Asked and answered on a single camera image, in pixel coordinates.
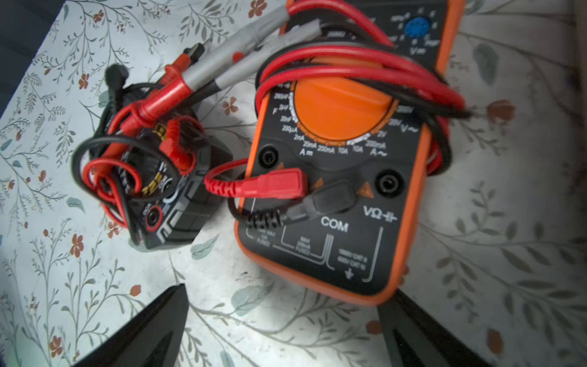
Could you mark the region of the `orange multimeter diagonal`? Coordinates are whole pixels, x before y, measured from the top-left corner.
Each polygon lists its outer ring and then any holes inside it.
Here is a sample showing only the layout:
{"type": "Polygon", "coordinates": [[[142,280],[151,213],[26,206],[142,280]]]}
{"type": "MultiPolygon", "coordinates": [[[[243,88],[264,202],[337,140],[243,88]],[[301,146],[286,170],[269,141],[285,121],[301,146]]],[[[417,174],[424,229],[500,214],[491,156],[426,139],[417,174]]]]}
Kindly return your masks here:
{"type": "Polygon", "coordinates": [[[240,249],[332,298],[379,305],[399,285],[426,178],[469,117],[444,79],[462,1],[289,1],[252,67],[258,123],[230,183],[240,249]]]}

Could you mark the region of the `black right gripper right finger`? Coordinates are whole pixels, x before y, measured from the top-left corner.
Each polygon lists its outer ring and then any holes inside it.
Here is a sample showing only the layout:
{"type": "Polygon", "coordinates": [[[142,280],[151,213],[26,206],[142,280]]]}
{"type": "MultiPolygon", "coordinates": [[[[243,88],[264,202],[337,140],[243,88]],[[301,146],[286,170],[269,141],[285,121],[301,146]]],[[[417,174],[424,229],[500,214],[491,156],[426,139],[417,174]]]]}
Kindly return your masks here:
{"type": "Polygon", "coordinates": [[[488,366],[402,291],[378,306],[393,366],[488,366]]]}

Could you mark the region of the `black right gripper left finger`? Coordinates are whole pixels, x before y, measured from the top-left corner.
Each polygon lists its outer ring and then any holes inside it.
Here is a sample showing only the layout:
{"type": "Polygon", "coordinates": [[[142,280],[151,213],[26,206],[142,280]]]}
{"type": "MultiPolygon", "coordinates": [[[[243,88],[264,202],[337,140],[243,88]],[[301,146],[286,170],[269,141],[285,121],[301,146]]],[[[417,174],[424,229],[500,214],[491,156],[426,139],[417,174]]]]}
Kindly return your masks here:
{"type": "Polygon", "coordinates": [[[76,365],[172,367],[188,309],[185,285],[172,286],[76,365]]]}

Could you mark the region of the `tiny black multimeter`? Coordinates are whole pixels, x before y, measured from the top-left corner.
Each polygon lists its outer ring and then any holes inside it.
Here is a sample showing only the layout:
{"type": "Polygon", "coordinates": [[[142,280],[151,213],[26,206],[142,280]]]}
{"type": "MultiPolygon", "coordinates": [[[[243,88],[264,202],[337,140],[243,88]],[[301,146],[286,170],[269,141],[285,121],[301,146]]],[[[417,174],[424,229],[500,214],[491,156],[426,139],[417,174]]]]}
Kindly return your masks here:
{"type": "Polygon", "coordinates": [[[99,125],[73,153],[73,180],[144,251],[191,244],[222,202],[205,188],[204,177],[232,153],[206,133],[195,102],[180,102],[151,120],[139,115],[205,50],[203,44],[185,49],[154,83],[128,84],[126,67],[109,66],[99,125]]]}

